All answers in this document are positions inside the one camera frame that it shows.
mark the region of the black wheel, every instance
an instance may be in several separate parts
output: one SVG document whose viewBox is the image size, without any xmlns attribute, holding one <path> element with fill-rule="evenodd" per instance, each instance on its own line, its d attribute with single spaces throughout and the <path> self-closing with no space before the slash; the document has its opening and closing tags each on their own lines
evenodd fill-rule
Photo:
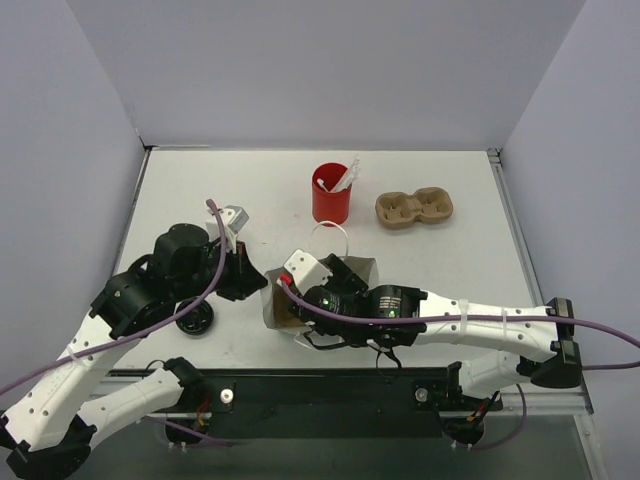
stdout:
<svg viewBox="0 0 640 480">
<path fill-rule="evenodd" d="M 194 300 L 195 298 L 185 300 L 178 305 L 176 312 L 184 310 Z M 213 325 L 213 319 L 213 308 L 211 308 L 211 305 L 209 305 L 207 301 L 204 301 L 184 317 L 178 319 L 178 321 L 176 321 L 176 325 L 178 325 L 178 328 L 187 335 L 198 336 L 204 334 L 211 328 L 211 325 Z"/>
</svg>

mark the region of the tabletop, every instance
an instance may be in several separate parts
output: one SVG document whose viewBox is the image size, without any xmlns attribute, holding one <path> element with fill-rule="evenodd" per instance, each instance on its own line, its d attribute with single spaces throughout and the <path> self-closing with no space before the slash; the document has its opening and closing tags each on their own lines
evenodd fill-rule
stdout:
<svg viewBox="0 0 640 480">
<path fill-rule="evenodd" d="M 479 303 L 532 305 L 485 152 L 154 149 L 140 179 L 117 271 L 151 252 L 155 239 L 176 223 L 204 228 L 207 198 L 219 207 L 238 205 L 247 211 L 250 220 L 239 240 L 261 273 L 281 267 L 297 248 L 308 246 L 316 257 L 342 255 L 344 239 L 337 229 L 320 228 L 310 239 L 315 226 L 311 175 L 323 163 L 349 165 L 356 154 L 361 172 L 343 226 L 350 255 L 376 259 L 380 284 L 414 286 Z M 430 186 L 449 193 L 454 205 L 450 219 L 396 231 L 379 224 L 374 206 L 380 194 Z M 176 356 L 198 368 L 375 367 L 371 349 L 313 351 L 296 344 L 289 333 L 267 329 L 258 293 L 243 302 L 215 295 L 208 300 L 216 320 L 206 334 L 192 337 L 169 325 L 143 340 L 115 368 L 140 369 L 154 359 Z M 437 344 L 396 350 L 409 367 L 444 366 L 484 353 Z"/>
</svg>

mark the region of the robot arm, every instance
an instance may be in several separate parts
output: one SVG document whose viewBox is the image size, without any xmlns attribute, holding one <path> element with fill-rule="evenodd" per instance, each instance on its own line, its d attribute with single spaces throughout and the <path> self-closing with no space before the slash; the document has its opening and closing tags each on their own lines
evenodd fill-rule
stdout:
<svg viewBox="0 0 640 480">
<path fill-rule="evenodd" d="M 580 385 L 582 364 L 573 327 L 548 319 L 550 315 L 572 318 L 568 300 L 554 299 L 547 306 L 534 308 L 503 308 L 445 298 L 413 287 L 381 285 L 369 289 L 335 255 L 321 263 L 302 250 L 294 252 L 284 266 L 299 292 L 296 296 L 285 290 L 294 301 L 291 312 L 311 331 L 341 337 L 336 345 L 372 347 L 387 355 L 392 355 L 396 346 L 429 343 L 492 350 L 484 357 L 462 362 L 462 393 L 474 398 L 486 398 L 506 386 L 529 381 L 547 388 Z M 313 310 L 302 306 L 300 300 Z M 359 321 L 341 321 L 331 315 Z M 447 316 L 452 320 L 445 321 Z M 507 322 L 507 318 L 518 316 L 528 321 Z"/>
<path fill-rule="evenodd" d="M 222 255 L 225 266 L 214 290 L 219 296 L 243 300 L 265 287 L 266 279 L 251 265 L 244 244 L 236 239 L 247 214 L 239 207 L 227 207 L 220 210 L 220 216 L 226 251 L 221 251 L 221 229 L 213 219 L 207 222 L 209 234 L 195 225 L 171 227 L 158 237 L 153 254 L 107 281 L 59 357 L 72 361 L 47 372 L 2 415 L 0 445 L 12 450 L 7 462 L 19 478 L 51 478 L 52 474 L 66 478 L 109 435 L 203 388 L 198 370 L 176 358 L 144 380 L 86 402 L 102 378 L 141 339 L 80 358 L 75 354 L 167 319 L 178 302 L 205 290 Z"/>
</svg>

